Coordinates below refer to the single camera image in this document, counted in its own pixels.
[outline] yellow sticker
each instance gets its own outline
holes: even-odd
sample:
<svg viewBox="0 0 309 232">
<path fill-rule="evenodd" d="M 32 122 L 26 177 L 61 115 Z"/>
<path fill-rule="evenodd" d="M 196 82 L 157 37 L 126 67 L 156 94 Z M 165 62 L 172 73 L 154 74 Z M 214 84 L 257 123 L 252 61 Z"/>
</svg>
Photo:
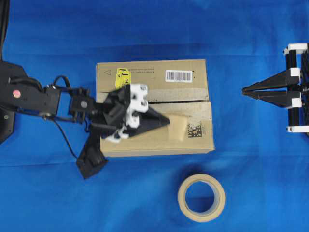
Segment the yellow sticker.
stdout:
<svg viewBox="0 0 309 232">
<path fill-rule="evenodd" d="M 131 72 L 128 69 L 118 68 L 116 76 L 116 88 L 131 84 Z"/>
</svg>

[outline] brown cardboard box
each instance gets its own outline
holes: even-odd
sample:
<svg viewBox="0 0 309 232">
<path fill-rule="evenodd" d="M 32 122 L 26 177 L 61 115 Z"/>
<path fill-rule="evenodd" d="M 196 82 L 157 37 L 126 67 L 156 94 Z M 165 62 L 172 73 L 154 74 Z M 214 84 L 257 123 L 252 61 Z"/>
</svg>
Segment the brown cardboard box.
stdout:
<svg viewBox="0 0 309 232">
<path fill-rule="evenodd" d="M 129 69 L 133 84 L 148 86 L 150 106 L 170 118 L 171 124 L 119 144 L 101 140 L 105 156 L 207 153 L 215 149 L 204 59 L 98 63 L 98 102 L 115 89 L 117 68 Z M 192 71 L 192 82 L 167 82 L 166 70 Z"/>
</svg>

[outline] tan packing tape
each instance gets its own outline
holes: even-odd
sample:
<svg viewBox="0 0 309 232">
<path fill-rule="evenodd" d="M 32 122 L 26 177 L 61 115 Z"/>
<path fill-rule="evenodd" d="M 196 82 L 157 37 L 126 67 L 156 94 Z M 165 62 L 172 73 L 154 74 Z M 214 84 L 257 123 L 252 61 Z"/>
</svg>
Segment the tan packing tape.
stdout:
<svg viewBox="0 0 309 232">
<path fill-rule="evenodd" d="M 198 213 L 192 211 L 185 200 L 185 195 L 189 187 L 195 182 L 204 182 L 208 184 L 213 193 L 214 193 L 214 201 L 210 209 L 203 213 Z M 181 184 L 178 191 L 178 204 L 180 210 L 185 214 L 188 218 L 196 222 L 208 222 L 214 220 L 218 217 L 225 206 L 225 192 L 221 184 L 212 176 L 206 174 L 196 174 L 188 177 Z"/>
<path fill-rule="evenodd" d="M 188 117 L 177 114 L 166 114 L 165 116 L 170 119 L 169 140 L 183 141 L 188 126 Z"/>
</svg>

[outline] barcode label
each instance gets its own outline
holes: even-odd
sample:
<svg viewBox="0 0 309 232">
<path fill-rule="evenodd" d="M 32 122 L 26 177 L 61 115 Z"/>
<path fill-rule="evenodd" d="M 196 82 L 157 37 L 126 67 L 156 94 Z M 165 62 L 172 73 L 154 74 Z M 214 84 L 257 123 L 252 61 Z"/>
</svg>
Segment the barcode label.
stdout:
<svg viewBox="0 0 309 232">
<path fill-rule="evenodd" d="M 192 71 L 184 70 L 166 70 L 165 71 L 166 82 L 192 82 Z"/>
</svg>

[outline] masking tape roll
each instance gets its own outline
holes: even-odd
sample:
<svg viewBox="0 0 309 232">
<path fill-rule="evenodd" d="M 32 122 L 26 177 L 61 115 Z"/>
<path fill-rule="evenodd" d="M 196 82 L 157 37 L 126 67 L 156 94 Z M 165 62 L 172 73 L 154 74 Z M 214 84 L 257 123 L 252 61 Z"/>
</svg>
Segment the masking tape roll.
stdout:
<svg viewBox="0 0 309 232">
<path fill-rule="evenodd" d="M 195 182 L 204 182 L 208 184 L 213 193 L 214 193 L 214 201 L 210 209 L 203 213 L 192 211 L 185 200 L 185 195 L 189 187 Z M 221 184 L 212 176 L 206 174 L 196 174 L 188 177 L 183 181 L 178 190 L 178 204 L 183 212 L 188 218 L 196 222 L 208 222 L 214 220 L 218 217 L 225 206 L 225 192 Z"/>
</svg>

